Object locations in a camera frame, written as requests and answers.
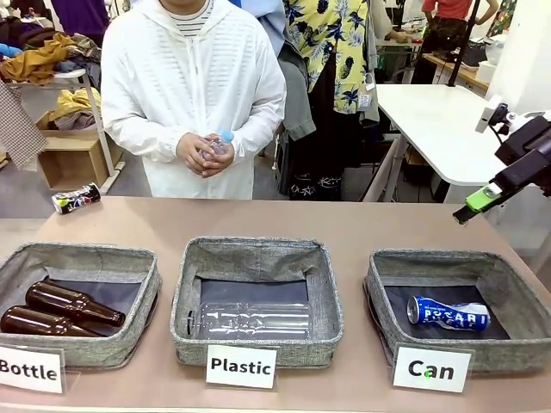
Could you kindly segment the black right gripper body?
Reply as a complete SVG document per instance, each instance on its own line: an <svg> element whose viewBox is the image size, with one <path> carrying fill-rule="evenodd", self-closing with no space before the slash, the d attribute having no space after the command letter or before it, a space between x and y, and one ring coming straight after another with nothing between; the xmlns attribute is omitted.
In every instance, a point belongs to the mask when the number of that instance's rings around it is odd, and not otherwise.
<svg viewBox="0 0 551 413"><path fill-rule="evenodd" d="M524 123L514 128L505 122L498 130L508 137L495 152L505 168L494 177L500 189L522 189L535 184L550 189L550 121L546 118L517 118Z"/></svg>

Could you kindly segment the person's left hand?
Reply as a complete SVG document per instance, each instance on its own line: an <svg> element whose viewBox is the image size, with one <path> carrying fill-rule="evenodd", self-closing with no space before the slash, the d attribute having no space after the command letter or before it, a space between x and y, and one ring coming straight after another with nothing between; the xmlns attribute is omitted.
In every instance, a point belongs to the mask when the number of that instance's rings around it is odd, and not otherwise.
<svg viewBox="0 0 551 413"><path fill-rule="evenodd" d="M228 168L234 159L232 144L204 145L200 150L201 176L209 178Z"/></svg>

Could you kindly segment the person's right hand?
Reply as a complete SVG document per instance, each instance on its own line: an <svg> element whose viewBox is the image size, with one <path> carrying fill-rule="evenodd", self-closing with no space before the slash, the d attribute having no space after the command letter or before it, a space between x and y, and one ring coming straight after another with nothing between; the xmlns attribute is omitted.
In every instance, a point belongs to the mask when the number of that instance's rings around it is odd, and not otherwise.
<svg viewBox="0 0 551 413"><path fill-rule="evenodd" d="M201 177L207 176L207 159L204 153L213 155L213 148L207 141L194 133L185 133L176 146L177 157L185 163L187 168Z"/></svg>

